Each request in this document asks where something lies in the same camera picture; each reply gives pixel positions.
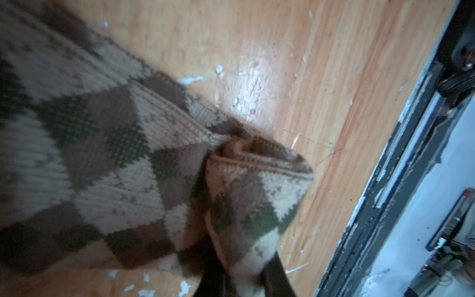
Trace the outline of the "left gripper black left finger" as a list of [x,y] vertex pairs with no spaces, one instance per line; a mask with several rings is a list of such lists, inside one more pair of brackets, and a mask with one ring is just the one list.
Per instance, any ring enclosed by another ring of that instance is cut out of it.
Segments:
[[225,271],[218,256],[210,254],[205,271],[193,297],[237,297],[231,277]]

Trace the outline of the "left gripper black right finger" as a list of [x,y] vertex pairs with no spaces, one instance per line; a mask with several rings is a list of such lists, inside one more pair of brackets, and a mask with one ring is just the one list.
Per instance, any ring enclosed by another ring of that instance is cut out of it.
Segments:
[[262,280],[266,297],[296,297],[277,252],[264,267]]

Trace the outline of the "brown argyle sock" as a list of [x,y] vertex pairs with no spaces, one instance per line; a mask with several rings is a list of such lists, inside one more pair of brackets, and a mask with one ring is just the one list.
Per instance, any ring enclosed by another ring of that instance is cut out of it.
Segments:
[[313,179],[299,153],[57,5],[1,2],[1,280],[202,278],[215,253],[237,297],[265,297],[262,271]]

